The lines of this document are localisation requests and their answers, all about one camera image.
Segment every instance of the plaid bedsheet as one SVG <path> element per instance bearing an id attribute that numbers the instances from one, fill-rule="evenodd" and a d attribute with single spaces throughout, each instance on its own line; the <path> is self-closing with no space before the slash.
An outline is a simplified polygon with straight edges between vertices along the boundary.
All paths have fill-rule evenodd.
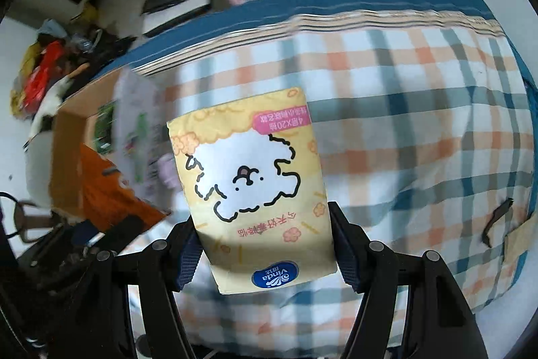
<path id="1" fill-rule="evenodd" d="M 531 113 L 497 21 L 454 11 L 296 15 L 223 34 L 141 65 L 165 88 L 166 118 L 300 86 L 329 200 L 393 250 L 442 254 L 470 307 L 512 283 L 504 236 L 527 218 L 534 170 Z M 512 209 L 481 243 L 492 211 Z M 188 215 L 178 199 L 177 215 Z M 160 224 L 138 251 L 171 225 Z M 136 292 L 131 300 L 136 305 Z M 361 297 L 339 273 L 295 287 L 220 295 L 202 257 L 177 295 L 193 344 L 264 357 L 340 354 Z M 406 291 L 390 345 L 400 342 Z"/>

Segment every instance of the black cable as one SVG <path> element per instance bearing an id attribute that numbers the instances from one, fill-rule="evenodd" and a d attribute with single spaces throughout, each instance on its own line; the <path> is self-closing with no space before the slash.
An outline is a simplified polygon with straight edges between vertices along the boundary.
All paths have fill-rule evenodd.
<path id="1" fill-rule="evenodd" d="M 19 202 L 18 199 L 16 199 L 13 195 L 11 195 L 10 193 L 7 193 L 7 192 L 0 192 L 0 198 L 7 198 L 9 200 L 12 200 L 14 203 L 15 203 L 15 206 L 22 209 L 23 208 L 23 205 Z M 2 220 L 2 218 L 4 217 L 4 213 L 2 211 L 2 204 L 0 203 L 0 221 Z M 12 237 L 15 237 L 15 236 L 18 236 L 19 234 L 21 234 L 21 231 L 22 230 L 17 230 L 16 232 L 13 232 L 9 235 L 5 235 L 6 239 L 11 239 Z"/>

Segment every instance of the bed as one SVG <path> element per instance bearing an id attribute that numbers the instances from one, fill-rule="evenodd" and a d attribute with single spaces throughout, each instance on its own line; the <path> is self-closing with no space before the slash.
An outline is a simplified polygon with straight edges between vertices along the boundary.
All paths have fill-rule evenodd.
<path id="1" fill-rule="evenodd" d="M 369 45 L 365 46 L 367 40 L 361 33 L 368 34 Z M 390 61 L 382 63 L 380 60 L 386 57 Z M 538 307 L 534 293 L 538 281 L 536 243 L 533 240 L 529 251 L 509 265 L 503 263 L 502 246 L 504 236 L 531 217 L 536 203 L 536 86 L 483 0 L 252 1 L 173 28 L 117 59 L 101 75 L 125 64 L 166 88 L 167 120 L 231 99 L 302 86 L 313 117 L 329 199 L 343 205 L 348 219 L 365 227 L 370 238 L 388 243 L 397 251 L 439 251 L 476 312 L 489 357 L 503 358 L 513 347 Z M 461 77 L 465 66 L 469 76 Z M 437 72 L 440 77 L 421 72 Z M 377 77 L 384 89 L 376 95 L 367 89 L 376 87 L 372 78 Z M 459 88 L 469 93 L 469 102 L 455 95 Z M 439 98 L 440 91 L 449 95 Z M 379 106 L 375 96 L 385 97 L 386 114 L 376 113 Z M 354 100 L 359 98 L 362 101 L 357 110 Z M 486 107 L 496 110 L 481 113 Z M 421 155 L 418 139 L 401 143 L 409 134 L 406 126 L 412 126 L 418 137 L 417 133 L 431 130 L 429 123 L 440 114 L 435 116 L 436 112 L 450 110 L 452 121 L 461 120 L 463 113 L 455 109 L 471 109 L 465 117 L 474 114 L 474 125 L 457 128 L 454 122 L 444 128 L 447 133 L 434 132 L 434 137 L 442 137 L 448 152 L 436 149 L 435 153 Z M 367 110 L 372 114 L 365 116 Z M 332 111 L 339 116 L 332 118 Z M 496 122 L 492 114 L 498 115 Z M 404 117 L 408 117 L 407 125 L 402 126 Z M 335 119 L 355 122 L 335 125 Z M 349 167 L 340 172 L 346 160 L 360 163 L 364 158 L 360 152 L 371 149 L 340 141 L 356 136 L 361 127 L 367 126 L 366 120 L 376 122 L 368 125 L 374 131 L 379 124 L 399 121 L 394 124 L 399 128 L 387 128 L 393 135 L 385 148 L 400 151 L 400 161 L 389 169 L 381 164 L 383 172 Z M 334 140 L 325 135 L 327 130 L 335 130 L 340 136 Z M 469 132 L 474 142 L 470 148 L 462 146 Z M 485 133 L 488 136 L 478 147 L 478 139 Z M 461 142 L 444 142 L 448 138 Z M 423 143 L 439 147 L 437 141 L 428 138 Z M 401 152 L 409 147 L 418 162 L 404 164 Z M 464 151 L 472 151 L 474 166 L 465 170 L 465 160 L 460 157 L 461 169 L 456 177 L 451 174 L 449 179 L 450 172 L 446 171 L 433 173 L 437 177 L 430 178 L 429 166 L 452 163 L 451 157 L 460 150 L 462 157 L 467 154 Z M 485 183 L 490 186 L 480 189 L 478 177 L 488 174 L 484 166 L 492 160 L 496 160 L 497 169 L 490 170 L 489 175 L 496 176 L 496 185 L 491 186 L 490 178 Z M 417 171 L 410 176 L 410 169 Z M 448 192 L 428 192 L 449 180 L 457 180 L 462 191 L 450 196 Z M 350 196 L 352 191 L 344 193 L 341 189 L 356 190 L 365 181 L 369 187 L 392 187 L 394 181 L 397 184 L 392 191 L 371 190 L 368 196 L 375 202 L 369 204 Z M 481 246 L 480 232 L 491 211 L 506 196 L 515 199 L 512 213 L 496 223 L 493 248 L 487 249 Z M 130 251 L 165 236 L 174 222 L 188 217 L 181 195 L 173 197 L 173 205 L 174 215 L 169 221 L 139 237 Z M 454 216 L 447 211 L 462 211 L 463 216 L 451 223 Z M 385 219 L 395 218 L 395 213 L 399 219 L 391 219 L 387 226 Z M 134 330 L 143 333 L 136 290 L 131 292 Z M 399 343 L 405 317 L 405 291 L 400 292 L 391 346 Z M 203 259 L 177 303 L 193 344 L 240 355 L 318 357 L 341 352 L 359 301 L 338 273 L 271 293 L 221 296 Z"/>

